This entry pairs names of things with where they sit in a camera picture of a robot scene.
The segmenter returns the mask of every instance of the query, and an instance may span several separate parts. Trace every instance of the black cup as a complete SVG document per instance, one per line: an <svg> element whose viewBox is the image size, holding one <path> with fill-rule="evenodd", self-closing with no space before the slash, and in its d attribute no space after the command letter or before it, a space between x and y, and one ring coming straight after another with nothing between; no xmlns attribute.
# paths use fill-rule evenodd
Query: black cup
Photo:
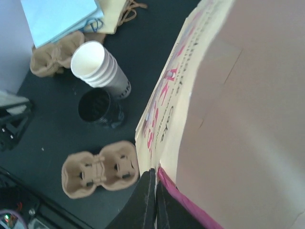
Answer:
<svg viewBox="0 0 305 229"><path fill-rule="evenodd" d="M110 128L121 125L125 117L119 103L102 88L95 88L82 96L78 114L85 122Z"/></svg>

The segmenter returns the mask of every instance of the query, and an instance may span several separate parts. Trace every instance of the stack of paper cups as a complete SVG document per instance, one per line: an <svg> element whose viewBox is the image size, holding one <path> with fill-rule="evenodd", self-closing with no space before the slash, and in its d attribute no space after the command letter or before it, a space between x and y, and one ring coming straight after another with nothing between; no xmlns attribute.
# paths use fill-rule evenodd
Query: stack of paper cups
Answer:
<svg viewBox="0 0 305 229"><path fill-rule="evenodd" d="M132 89L116 59L96 41L86 42L75 51L71 70L91 87L102 87L116 99L126 98Z"/></svg>

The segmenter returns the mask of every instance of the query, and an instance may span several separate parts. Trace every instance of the gray wall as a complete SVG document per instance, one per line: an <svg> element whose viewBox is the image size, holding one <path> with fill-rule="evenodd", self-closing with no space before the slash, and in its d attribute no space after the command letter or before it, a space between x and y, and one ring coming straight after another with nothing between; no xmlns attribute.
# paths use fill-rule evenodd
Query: gray wall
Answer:
<svg viewBox="0 0 305 229"><path fill-rule="evenodd" d="M29 70L31 33L20 0L0 0L0 90L16 93Z"/></svg>

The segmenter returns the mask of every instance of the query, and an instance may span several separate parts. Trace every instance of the brown rope handle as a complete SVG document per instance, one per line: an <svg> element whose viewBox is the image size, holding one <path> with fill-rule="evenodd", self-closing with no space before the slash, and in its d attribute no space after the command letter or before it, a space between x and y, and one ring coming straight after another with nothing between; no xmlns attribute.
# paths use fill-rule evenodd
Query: brown rope handle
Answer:
<svg viewBox="0 0 305 229"><path fill-rule="evenodd" d="M141 7L143 9L148 8L147 4L137 3L134 0L129 0L129 1L131 2L131 5L126 8L124 16L122 17L122 20L119 22L118 26L122 25L124 22L131 21L132 19L134 19L137 16L137 11L135 10L135 8L138 8L138 7Z"/></svg>

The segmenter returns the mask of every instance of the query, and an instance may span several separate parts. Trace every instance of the dark table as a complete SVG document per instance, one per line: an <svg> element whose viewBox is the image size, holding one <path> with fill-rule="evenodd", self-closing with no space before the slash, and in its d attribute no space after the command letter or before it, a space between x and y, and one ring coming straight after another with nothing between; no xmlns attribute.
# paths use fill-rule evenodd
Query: dark table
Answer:
<svg viewBox="0 0 305 229"><path fill-rule="evenodd" d="M135 185L114 192L100 187L87 198L69 199L61 188L61 166L72 153L98 153L120 140L134 143L135 128L184 19L198 4L198 0L139 1L148 9L138 8L136 19L119 27L104 44L132 85L122 101L127 123L115 130L84 123L78 116L78 101L91 88L70 70L53 78L28 73L19 95L33 101L35 117L18 146L1 154L1 167L96 229L105 228L120 212Z"/></svg>

